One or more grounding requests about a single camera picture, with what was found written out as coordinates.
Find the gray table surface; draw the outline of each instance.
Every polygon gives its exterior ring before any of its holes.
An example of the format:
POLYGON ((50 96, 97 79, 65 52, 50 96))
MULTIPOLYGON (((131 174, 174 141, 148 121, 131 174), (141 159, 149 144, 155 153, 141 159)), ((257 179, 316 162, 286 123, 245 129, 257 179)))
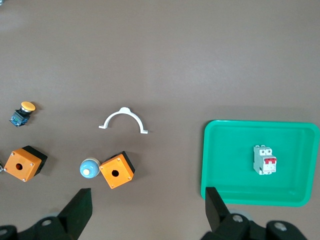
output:
MULTIPOLYGON (((210 120, 320 126, 318 0, 6 0, 0 7, 0 159, 31 145, 48 155, 24 183, 0 174, 0 225, 24 230, 92 189, 85 239, 197 240, 210 120), (22 101, 26 126, 9 118, 22 101), (130 107, 130 117, 108 115, 130 107), (127 151, 133 180, 110 189, 82 160, 127 151)), ((303 207, 228 205, 262 225, 285 220, 319 239, 320 165, 303 207)))

